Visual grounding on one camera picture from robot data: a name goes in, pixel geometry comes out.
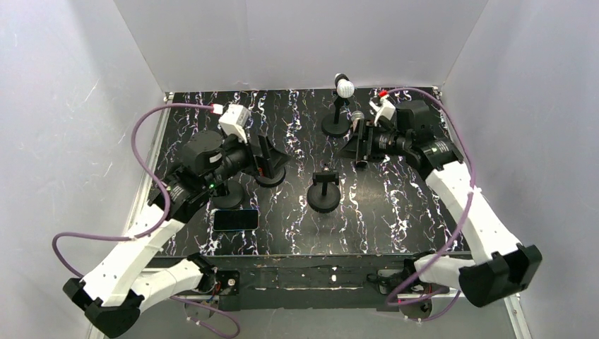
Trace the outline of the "black phone stand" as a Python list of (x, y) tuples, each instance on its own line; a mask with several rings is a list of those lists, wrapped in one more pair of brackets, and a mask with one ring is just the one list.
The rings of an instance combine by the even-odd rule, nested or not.
[(263, 188), (273, 188), (285, 181), (286, 175), (286, 167), (283, 166), (280, 170), (274, 175), (273, 178), (265, 177), (265, 176), (255, 176), (254, 181)]
[(216, 186), (210, 199), (218, 209), (235, 209), (242, 205), (245, 190), (239, 182), (227, 180)]

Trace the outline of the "black phone blue edge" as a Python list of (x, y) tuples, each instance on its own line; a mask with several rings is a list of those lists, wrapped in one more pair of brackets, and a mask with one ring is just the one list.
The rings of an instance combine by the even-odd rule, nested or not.
[(216, 232), (239, 232), (255, 230), (259, 226), (259, 211), (256, 209), (217, 210), (213, 216)]

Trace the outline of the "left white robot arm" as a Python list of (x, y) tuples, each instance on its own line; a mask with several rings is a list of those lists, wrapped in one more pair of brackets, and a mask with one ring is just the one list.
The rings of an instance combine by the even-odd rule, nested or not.
[(118, 338), (157, 303), (189, 290), (214, 292), (217, 269), (201, 254), (152, 275), (142, 276), (142, 271), (198, 210), (216, 198), (232, 197), (231, 178), (244, 173), (260, 186), (277, 186), (284, 181), (289, 160), (264, 135), (249, 143), (217, 131), (194, 134), (176, 166), (157, 181), (160, 195), (93, 270), (65, 283), (65, 294), (94, 327)]

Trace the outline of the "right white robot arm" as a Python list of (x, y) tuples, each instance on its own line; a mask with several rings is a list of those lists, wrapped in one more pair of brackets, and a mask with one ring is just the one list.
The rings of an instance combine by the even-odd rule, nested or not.
[(524, 245), (497, 217), (454, 142), (436, 136), (429, 105), (422, 100), (386, 102), (375, 118), (355, 111), (350, 120), (350, 139), (340, 156), (357, 166), (402, 157), (446, 206), (471, 252), (469, 260), (447, 256), (443, 249), (405, 260), (393, 295), (432, 283), (458, 290), (472, 305), (483, 307), (528, 289), (542, 263), (539, 248)]

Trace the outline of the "black phone stand front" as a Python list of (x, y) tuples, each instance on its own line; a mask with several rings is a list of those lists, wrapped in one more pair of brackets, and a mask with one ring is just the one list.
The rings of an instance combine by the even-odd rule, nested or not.
[(245, 190), (239, 182), (227, 180), (216, 186), (210, 199), (218, 209), (235, 209), (242, 205)]

